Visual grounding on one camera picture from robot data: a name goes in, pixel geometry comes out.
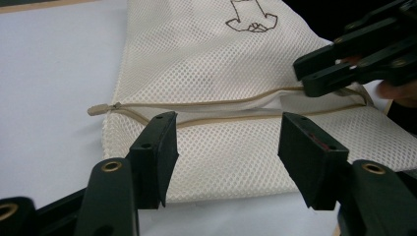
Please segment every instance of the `beige zipper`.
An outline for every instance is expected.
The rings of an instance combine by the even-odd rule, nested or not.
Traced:
[[[286,88],[285,90],[301,90],[302,88],[291,88],[288,89]],[[196,106],[199,107],[209,107],[209,106],[216,106],[216,105],[226,105],[226,104],[237,104],[237,103],[245,103],[245,102],[250,102],[250,101],[254,101],[254,100],[258,100],[258,99],[262,99],[268,95],[272,95],[275,92],[278,92],[279,89],[274,90],[274,91],[268,91],[265,92],[263,94],[260,94],[258,96],[255,97],[250,97],[250,98],[246,98],[246,99],[241,99],[241,100],[231,100],[231,101],[214,101],[214,102],[196,102],[196,103],[176,103],[176,104],[147,104],[147,103],[127,103],[127,104],[122,104],[120,102],[116,102],[113,105],[108,105],[108,104],[99,104],[99,105],[95,105],[91,108],[89,108],[88,110],[88,114],[90,116],[96,116],[96,115],[102,115],[102,114],[106,114],[107,112],[113,112],[113,113],[118,113],[118,114],[122,114],[125,115],[127,117],[130,117],[134,120],[136,120],[137,122],[141,123],[142,125],[147,125],[149,122],[149,119],[146,118],[145,116],[143,116],[141,113],[135,111],[134,109],[131,109],[131,107],[150,107],[150,108],[161,108],[161,109],[167,109],[167,110],[175,110],[175,109],[181,109],[181,108],[190,108],[193,107],[195,108]],[[341,111],[341,110],[346,110],[346,109],[351,109],[351,108],[356,108],[356,107],[361,107],[361,106],[366,106],[367,105],[367,99],[366,97],[349,88],[343,88],[341,90],[342,92],[346,92],[346,93],[350,93],[350,94],[357,94],[362,96],[362,98],[364,99],[364,104],[354,104],[354,105],[349,105],[346,107],[340,107],[337,109],[332,109],[332,110],[327,110],[327,111],[319,111],[319,112],[310,112],[310,113],[303,113],[301,115],[309,115],[309,116],[314,116],[314,115],[321,115],[321,114],[327,114],[327,113],[332,113],[332,112],[336,112],[336,111]],[[248,116],[230,116],[230,117],[222,117],[222,118],[200,118],[200,119],[195,119],[195,120],[189,120],[189,121],[184,121],[184,122],[179,122],[177,124],[178,128],[185,128],[185,127],[190,127],[190,126],[195,126],[195,125],[204,125],[204,124],[212,124],[212,123],[221,123],[221,122],[232,122],[232,121],[243,121],[243,120],[255,120],[255,119],[268,119],[268,118],[279,118],[281,117],[281,110],[274,110],[275,114],[263,114],[263,115],[248,115]]]

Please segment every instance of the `mesh laundry bag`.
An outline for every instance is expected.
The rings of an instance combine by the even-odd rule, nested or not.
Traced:
[[[306,97],[292,63],[325,42],[278,0],[130,0],[104,157],[125,156],[155,115],[174,110],[179,158],[167,201],[296,191],[277,156],[281,114],[303,114],[350,149],[394,170],[417,167],[417,140],[361,86]]]

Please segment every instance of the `printed drawing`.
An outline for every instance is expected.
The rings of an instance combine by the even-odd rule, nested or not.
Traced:
[[[274,29],[278,17],[265,13],[258,0],[231,0],[237,18],[226,24],[236,31],[265,32]]]

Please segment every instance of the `finger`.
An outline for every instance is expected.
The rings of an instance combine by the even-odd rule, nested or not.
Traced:
[[[377,86],[377,94],[382,98],[417,98],[417,80],[403,86],[394,87],[387,81],[382,81]]]
[[[417,80],[400,87],[382,81],[377,86],[377,94],[382,98],[393,99],[401,106],[417,107]]]

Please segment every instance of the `zipper pull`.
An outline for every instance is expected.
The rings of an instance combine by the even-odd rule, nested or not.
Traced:
[[[102,115],[102,114],[107,113],[107,111],[118,109],[121,105],[122,104],[120,102],[117,102],[114,105],[99,104],[99,105],[95,105],[95,106],[90,107],[87,110],[87,113],[90,116]]]

